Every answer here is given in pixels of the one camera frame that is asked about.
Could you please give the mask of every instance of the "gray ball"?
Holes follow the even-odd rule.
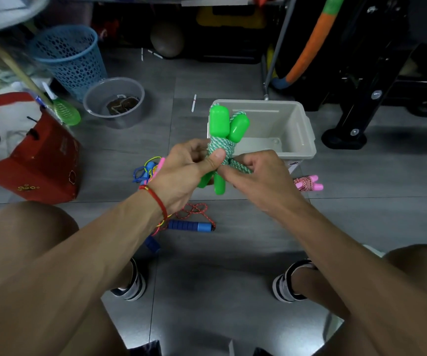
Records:
[[[169,21],[157,21],[151,30],[151,42],[156,51],[165,57],[176,57],[184,48],[181,28]]]

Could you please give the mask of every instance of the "left hand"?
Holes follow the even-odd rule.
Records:
[[[156,177],[149,182],[148,186],[159,196],[169,215],[184,207],[201,177],[216,170],[225,160],[224,149],[217,149],[206,157],[209,141],[195,138],[175,145]]]

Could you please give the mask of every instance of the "black metal leg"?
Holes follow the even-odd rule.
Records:
[[[352,102],[343,110],[335,129],[322,135],[322,142],[330,149],[359,150],[367,142],[364,131],[375,115],[378,107],[392,87],[400,70],[412,50],[399,50],[383,57],[372,68],[359,87],[350,94]]]

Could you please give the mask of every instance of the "blue trash basket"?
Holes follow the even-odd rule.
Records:
[[[62,25],[36,35],[29,54],[44,64],[78,101],[95,83],[107,78],[96,32],[82,25]]]

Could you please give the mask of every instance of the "red paper bag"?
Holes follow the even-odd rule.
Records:
[[[78,141],[26,92],[0,95],[0,186],[62,203],[80,186]]]

